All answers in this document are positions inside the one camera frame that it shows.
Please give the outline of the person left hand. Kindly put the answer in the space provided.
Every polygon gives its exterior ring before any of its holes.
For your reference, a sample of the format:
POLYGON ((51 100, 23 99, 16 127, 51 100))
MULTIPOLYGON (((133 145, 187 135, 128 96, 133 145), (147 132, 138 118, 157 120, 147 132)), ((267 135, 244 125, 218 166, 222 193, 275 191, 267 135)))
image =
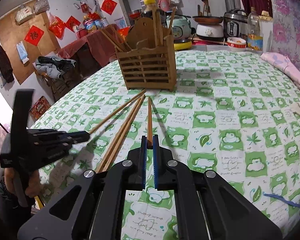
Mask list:
MULTIPOLYGON (((4 168, 4 181, 7 190, 10 193, 15 193, 14 185, 13 185, 13 179, 14 179, 14 169, 13 168, 4 168)), ((33 198, 37 196, 41 191, 41 184, 40 184, 40 176, 39 171, 35 170, 29 177, 29 186, 25 190, 25 194, 33 198)))

